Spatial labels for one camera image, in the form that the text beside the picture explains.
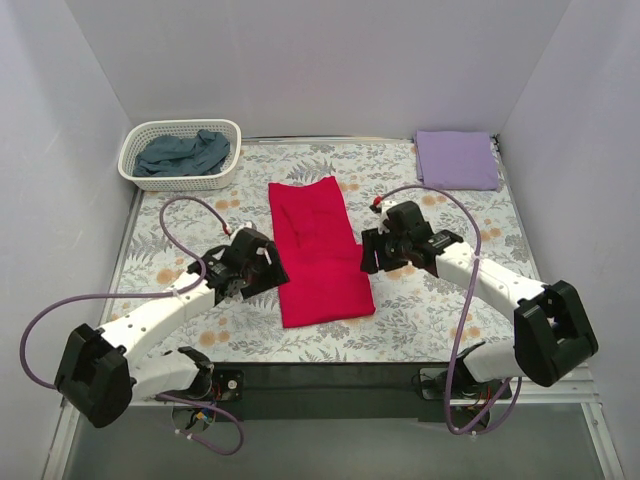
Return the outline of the red t shirt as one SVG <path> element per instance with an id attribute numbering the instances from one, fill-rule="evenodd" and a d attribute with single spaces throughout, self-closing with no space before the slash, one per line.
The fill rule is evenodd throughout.
<path id="1" fill-rule="evenodd" d="M 306 186 L 268 188 L 275 243 L 289 281 L 278 289 L 283 327 L 306 327 L 375 313 L 360 270 L 345 202 L 333 176 Z"/>

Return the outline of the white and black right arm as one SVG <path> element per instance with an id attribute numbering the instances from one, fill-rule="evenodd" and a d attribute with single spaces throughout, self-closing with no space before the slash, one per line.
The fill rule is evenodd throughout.
<path id="1" fill-rule="evenodd" d="M 507 341 L 481 342 L 458 353 L 452 387 L 470 391 L 494 380 L 526 377 L 550 387 L 599 349 L 577 290 L 566 281 L 545 284 L 492 260 L 482 260 L 462 237 L 434 231 L 412 201 L 374 201 L 377 227 L 362 232 L 362 271 L 375 274 L 406 265 L 459 287 L 472 286 L 513 325 Z"/>

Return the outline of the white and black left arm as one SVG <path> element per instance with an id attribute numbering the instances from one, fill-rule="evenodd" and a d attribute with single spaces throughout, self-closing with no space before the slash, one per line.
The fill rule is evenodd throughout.
<path id="1" fill-rule="evenodd" d="M 224 300 L 248 299 L 288 280 L 274 241 L 245 226 L 230 244 L 191 263 L 163 297 L 101 328 L 74 329 L 55 388 L 96 428 L 113 423 L 133 401 L 165 393 L 204 399 L 212 391 L 214 370 L 205 354 L 179 347 L 151 358 L 149 351 Z"/>

